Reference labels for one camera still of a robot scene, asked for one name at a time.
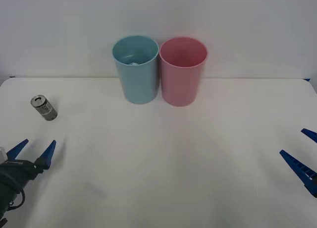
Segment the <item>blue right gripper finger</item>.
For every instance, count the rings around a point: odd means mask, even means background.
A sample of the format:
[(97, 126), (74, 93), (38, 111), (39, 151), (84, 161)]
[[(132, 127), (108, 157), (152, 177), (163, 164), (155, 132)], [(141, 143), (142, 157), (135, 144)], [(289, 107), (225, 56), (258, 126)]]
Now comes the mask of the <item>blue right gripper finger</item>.
[(303, 134), (312, 139), (314, 142), (317, 142), (317, 133), (308, 129), (303, 128), (301, 130)]
[(317, 197), (317, 173), (298, 161), (296, 158), (281, 150), (280, 155), (288, 164), (288, 166), (293, 170), (293, 172), (297, 175), (297, 177), (302, 181), (304, 187), (308, 190), (308, 192)]

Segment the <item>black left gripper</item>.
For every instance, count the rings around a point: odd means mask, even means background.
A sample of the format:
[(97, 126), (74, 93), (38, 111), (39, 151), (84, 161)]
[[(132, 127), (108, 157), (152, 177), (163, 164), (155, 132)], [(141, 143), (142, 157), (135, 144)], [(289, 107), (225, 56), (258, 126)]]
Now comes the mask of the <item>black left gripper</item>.
[(43, 173), (51, 166), (56, 147), (55, 140), (35, 160), (34, 164), (30, 161), (16, 159), (27, 143), (28, 139), (25, 139), (9, 150), (6, 153), (8, 161), (0, 165), (0, 182), (11, 189), (23, 189), (29, 181), (37, 177), (38, 173)]

